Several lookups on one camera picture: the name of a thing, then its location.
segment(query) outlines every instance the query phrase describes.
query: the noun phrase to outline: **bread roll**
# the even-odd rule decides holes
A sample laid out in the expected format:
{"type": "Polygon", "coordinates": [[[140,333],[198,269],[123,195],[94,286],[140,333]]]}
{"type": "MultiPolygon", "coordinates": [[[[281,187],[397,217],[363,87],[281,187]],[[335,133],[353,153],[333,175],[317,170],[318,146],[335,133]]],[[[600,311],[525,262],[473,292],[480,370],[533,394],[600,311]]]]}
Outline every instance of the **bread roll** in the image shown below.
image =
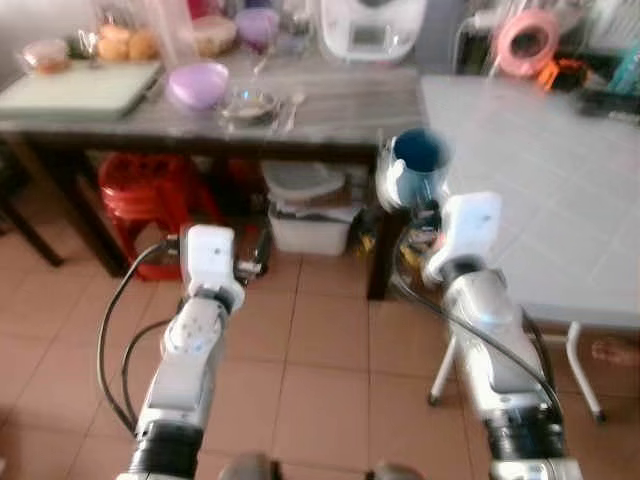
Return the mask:
{"type": "Polygon", "coordinates": [[[129,40],[129,60],[153,60],[158,56],[156,41],[150,30],[135,32],[129,40]]]}
{"type": "Polygon", "coordinates": [[[131,32],[126,28],[107,24],[100,27],[100,36],[116,42],[127,43],[131,39],[131,32]]]}
{"type": "Polygon", "coordinates": [[[98,55],[108,62],[126,62],[129,47],[124,42],[103,38],[98,42],[98,55]]]}

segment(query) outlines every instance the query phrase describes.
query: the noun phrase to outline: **spoon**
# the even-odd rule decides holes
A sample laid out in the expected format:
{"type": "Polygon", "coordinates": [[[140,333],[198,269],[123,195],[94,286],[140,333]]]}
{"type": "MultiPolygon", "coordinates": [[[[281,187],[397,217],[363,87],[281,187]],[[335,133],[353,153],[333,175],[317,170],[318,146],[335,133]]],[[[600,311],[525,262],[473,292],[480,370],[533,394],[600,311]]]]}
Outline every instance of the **spoon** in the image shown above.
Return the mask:
{"type": "Polygon", "coordinates": [[[293,130],[293,126],[296,120],[296,111],[298,107],[307,99],[304,92],[296,92],[291,95],[291,111],[289,112],[289,118],[284,126],[284,131],[289,132],[293,130]]]}

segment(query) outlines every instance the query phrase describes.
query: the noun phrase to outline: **metal table leg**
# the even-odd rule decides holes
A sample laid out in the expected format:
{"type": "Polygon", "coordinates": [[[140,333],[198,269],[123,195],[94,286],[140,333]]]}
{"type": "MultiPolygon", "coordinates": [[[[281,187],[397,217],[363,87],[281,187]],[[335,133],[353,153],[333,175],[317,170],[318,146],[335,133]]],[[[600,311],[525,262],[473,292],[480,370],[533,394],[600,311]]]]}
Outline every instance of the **metal table leg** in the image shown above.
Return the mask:
{"type": "Polygon", "coordinates": [[[431,406],[437,405],[440,397],[442,396],[442,391],[444,390],[444,386],[447,382],[447,378],[449,377],[449,373],[451,373],[451,368],[453,367],[453,361],[456,358],[456,337],[454,335],[451,336],[451,340],[449,340],[449,346],[447,347],[447,351],[444,354],[444,358],[442,359],[442,363],[440,364],[440,369],[438,370],[438,375],[436,375],[436,380],[433,382],[433,386],[429,391],[429,397],[427,402],[431,406]]]}
{"type": "Polygon", "coordinates": [[[569,359],[569,365],[571,365],[571,370],[573,371],[573,375],[576,377],[576,381],[580,386],[580,390],[582,391],[582,395],[584,395],[587,404],[589,405],[589,409],[593,414],[593,417],[597,422],[604,422],[606,417],[604,412],[602,411],[602,407],[600,407],[600,403],[596,398],[596,394],[591,388],[591,384],[587,379],[587,376],[582,369],[582,365],[580,364],[580,359],[578,358],[578,339],[580,338],[580,331],[582,330],[582,325],[580,322],[571,322],[569,326],[569,332],[567,333],[567,358],[569,359]]]}

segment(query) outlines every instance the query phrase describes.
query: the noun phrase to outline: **brown floor tile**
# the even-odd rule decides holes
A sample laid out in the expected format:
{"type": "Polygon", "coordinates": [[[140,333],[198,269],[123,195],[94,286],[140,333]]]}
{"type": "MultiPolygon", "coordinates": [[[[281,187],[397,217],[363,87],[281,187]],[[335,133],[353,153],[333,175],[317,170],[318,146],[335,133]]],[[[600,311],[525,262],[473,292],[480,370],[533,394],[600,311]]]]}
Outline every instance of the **brown floor tile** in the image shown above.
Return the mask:
{"type": "Polygon", "coordinates": [[[198,455],[198,469],[196,480],[215,480],[224,467],[233,460],[231,455],[220,453],[200,452],[198,455]]]}
{"type": "Polygon", "coordinates": [[[64,259],[64,263],[58,268],[45,264],[48,271],[79,277],[106,275],[96,256],[70,225],[65,225],[59,233],[52,236],[51,246],[64,259]]]}
{"type": "Polygon", "coordinates": [[[0,452],[7,460],[2,480],[65,480],[82,435],[5,426],[0,452]]]}
{"type": "Polygon", "coordinates": [[[367,375],[288,366],[274,455],[284,462],[367,468],[367,375]]]}
{"type": "Polygon", "coordinates": [[[182,281],[159,282],[155,285],[156,290],[137,325],[138,329],[155,322],[173,318],[178,308],[178,302],[184,295],[182,281]]]}
{"type": "Polygon", "coordinates": [[[87,437],[68,480],[115,480],[127,471],[133,449],[133,440],[87,437]]]}
{"type": "Polygon", "coordinates": [[[0,269],[0,306],[11,302],[27,275],[27,272],[20,270],[0,269]]]}
{"type": "Polygon", "coordinates": [[[304,256],[299,292],[364,297],[366,290],[367,265],[364,258],[351,254],[341,257],[304,256]]]}
{"type": "MultiPolygon", "coordinates": [[[[9,423],[86,432],[102,399],[95,355],[95,347],[53,345],[18,399],[9,423]]],[[[113,352],[106,361],[113,365],[113,352]]]]}
{"type": "Polygon", "coordinates": [[[581,395],[560,395],[569,453],[585,479],[640,478],[640,400],[600,396],[607,421],[598,425],[581,395]]]}
{"type": "Polygon", "coordinates": [[[245,304],[234,313],[226,334],[228,358],[282,362],[287,354],[293,293],[248,292],[245,304]]]}
{"type": "Polygon", "coordinates": [[[14,207],[34,224],[60,221],[62,217],[59,205],[52,202],[48,193],[34,183],[13,195],[11,200],[14,207]]]}
{"type": "Polygon", "coordinates": [[[32,273],[0,310],[0,332],[52,338],[87,287],[81,277],[32,273]]]}
{"type": "Polygon", "coordinates": [[[442,403],[425,401],[429,382],[375,374],[371,377],[369,462],[415,468],[428,479],[470,479],[461,402],[455,383],[442,403]]]}
{"type": "Polygon", "coordinates": [[[269,453],[282,383],[282,364],[223,361],[204,450],[269,453]]]}
{"type": "MultiPolygon", "coordinates": [[[[139,343],[139,347],[134,350],[129,363],[129,392],[133,408],[138,414],[140,407],[144,401],[151,380],[160,364],[160,335],[163,330],[160,329],[153,334],[149,334],[147,338],[139,343]]],[[[109,384],[111,391],[120,405],[122,401],[122,383],[120,375],[115,375],[109,384]]],[[[100,406],[93,418],[89,435],[107,435],[115,436],[123,439],[130,439],[131,434],[125,429],[116,414],[108,406],[107,402],[102,399],[100,406]]]]}
{"type": "Polygon", "coordinates": [[[31,379],[49,342],[37,338],[0,336],[0,423],[31,379]]]}
{"type": "Polygon", "coordinates": [[[300,293],[287,360],[366,370],[367,323],[364,299],[300,293]]]}
{"type": "Polygon", "coordinates": [[[33,272],[44,268],[45,262],[17,232],[11,231],[0,237],[0,268],[22,272],[33,272]]]}
{"type": "Polygon", "coordinates": [[[448,341],[441,319],[406,301],[371,302],[369,311],[372,371],[437,374],[448,341]]]}
{"type": "Polygon", "coordinates": [[[487,430],[474,413],[469,399],[465,398],[463,403],[464,424],[467,433],[467,442],[469,444],[469,457],[471,459],[471,468],[473,469],[473,478],[475,480],[486,480],[489,478],[489,468],[491,466],[491,453],[489,452],[489,444],[487,442],[487,430]]]}
{"type": "MultiPolygon", "coordinates": [[[[119,283],[120,279],[102,275],[94,277],[55,341],[71,345],[96,345],[102,317],[119,283]]],[[[136,280],[127,286],[109,323],[108,346],[124,348],[131,340],[155,290],[153,283],[136,280]]]]}
{"type": "MultiPolygon", "coordinates": [[[[591,356],[591,343],[595,336],[585,336],[578,346],[578,355],[593,390],[600,395],[624,395],[640,398],[640,369],[620,368],[591,356]]],[[[564,345],[550,345],[550,354],[558,390],[580,392],[569,366],[564,345]]]]}
{"type": "Polygon", "coordinates": [[[295,292],[302,257],[293,253],[278,252],[274,249],[269,259],[269,271],[261,278],[251,282],[248,294],[254,290],[275,292],[295,292]]]}

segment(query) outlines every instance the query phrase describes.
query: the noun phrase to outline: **white tiled table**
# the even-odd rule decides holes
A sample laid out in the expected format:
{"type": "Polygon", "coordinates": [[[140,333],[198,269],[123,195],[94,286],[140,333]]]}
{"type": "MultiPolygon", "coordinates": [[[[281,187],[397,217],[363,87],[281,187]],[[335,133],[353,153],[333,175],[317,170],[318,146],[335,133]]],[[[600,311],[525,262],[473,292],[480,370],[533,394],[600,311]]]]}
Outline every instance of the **white tiled table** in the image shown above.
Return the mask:
{"type": "Polygon", "coordinates": [[[640,129],[510,79],[428,76],[421,89],[452,150],[450,189],[502,195],[491,261],[531,316],[569,324],[569,362],[597,416],[576,346],[585,324],[640,329],[640,129]]]}

